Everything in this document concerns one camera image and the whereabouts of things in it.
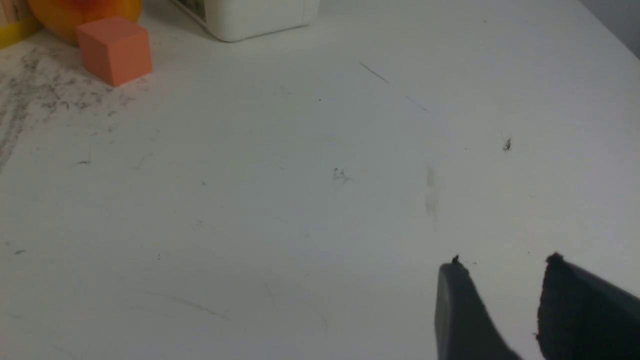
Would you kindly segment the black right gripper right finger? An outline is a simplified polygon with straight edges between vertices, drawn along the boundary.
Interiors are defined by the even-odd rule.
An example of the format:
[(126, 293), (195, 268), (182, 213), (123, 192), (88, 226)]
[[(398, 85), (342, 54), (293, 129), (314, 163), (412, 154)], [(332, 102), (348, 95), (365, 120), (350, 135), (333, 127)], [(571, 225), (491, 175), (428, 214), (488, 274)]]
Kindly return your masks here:
[(546, 259), (536, 340), (546, 360), (637, 360), (640, 300), (564, 260)]

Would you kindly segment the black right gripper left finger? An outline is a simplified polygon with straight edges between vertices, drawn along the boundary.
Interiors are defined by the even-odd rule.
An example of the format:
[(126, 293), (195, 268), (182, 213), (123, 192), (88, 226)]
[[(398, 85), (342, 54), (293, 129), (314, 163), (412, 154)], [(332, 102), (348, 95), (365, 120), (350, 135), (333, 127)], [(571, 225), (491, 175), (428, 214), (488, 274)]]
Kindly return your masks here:
[(434, 330), (439, 360), (519, 360), (456, 255), (438, 269)]

